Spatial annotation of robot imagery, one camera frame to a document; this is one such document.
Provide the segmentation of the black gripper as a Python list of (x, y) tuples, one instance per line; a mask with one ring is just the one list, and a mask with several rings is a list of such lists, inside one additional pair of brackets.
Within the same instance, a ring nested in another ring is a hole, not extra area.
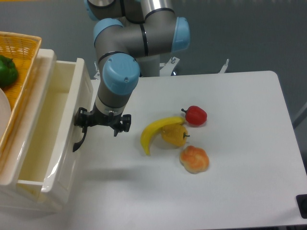
[(114, 130), (114, 136), (116, 137), (118, 133), (129, 132), (131, 115), (122, 115), (120, 113), (109, 116), (100, 112), (96, 105), (93, 106), (90, 112), (83, 107), (79, 107), (74, 116), (74, 125), (77, 127), (109, 126)]

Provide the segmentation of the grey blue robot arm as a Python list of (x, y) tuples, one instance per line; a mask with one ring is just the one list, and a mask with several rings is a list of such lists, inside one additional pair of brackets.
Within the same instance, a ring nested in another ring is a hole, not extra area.
[(101, 76), (91, 111), (79, 108), (74, 124), (86, 133), (96, 125), (127, 132), (131, 116), (124, 108), (142, 74), (139, 58), (174, 53), (188, 48), (187, 19), (177, 17), (168, 0), (87, 0), (85, 7), (96, 21), (94, 47)]

